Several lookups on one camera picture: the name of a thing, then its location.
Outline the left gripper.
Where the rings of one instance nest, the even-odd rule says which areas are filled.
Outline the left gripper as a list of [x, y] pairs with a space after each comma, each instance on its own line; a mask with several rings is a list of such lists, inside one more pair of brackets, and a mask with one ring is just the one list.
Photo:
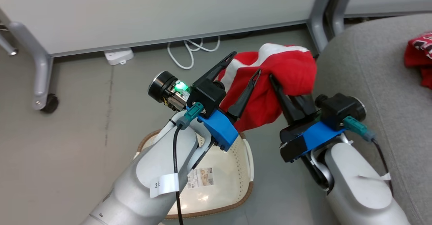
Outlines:
[[[205, 79], [214, 81], [218, 74], [226, 69], [238, 52], [233, 51], [214, 67], [203, 74], [193, 85], [199, 85]], [[242, 91], [236, 102], [228, 108], [227, 114], [231, 119], [240, 119], [248, 101], [253, 93], [256, 83], [261, 75], [261, 69], [258, 69], [248, 81], [245, 89]], [[187, 107], [189, 98], [189, 86], [180, 80], [171, 81], [165, 90], [165, 105], [173, 111], [183, 111]]]

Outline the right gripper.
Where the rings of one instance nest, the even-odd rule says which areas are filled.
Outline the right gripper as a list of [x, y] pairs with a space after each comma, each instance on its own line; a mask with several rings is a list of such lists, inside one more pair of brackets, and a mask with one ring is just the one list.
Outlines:
[[272, 74], [269, 80], [276, 94], [282, 114], [287, 121], [288, 127], [279, 133], [281, 145], [280, 155], [285, 163], [298, 160], [305, 153], [320, 147], [322, 142], [313, 136], [308, 129], [320, 120], [311, 94], [292, 96], [292, 100], [284, 94], [283, 87]]

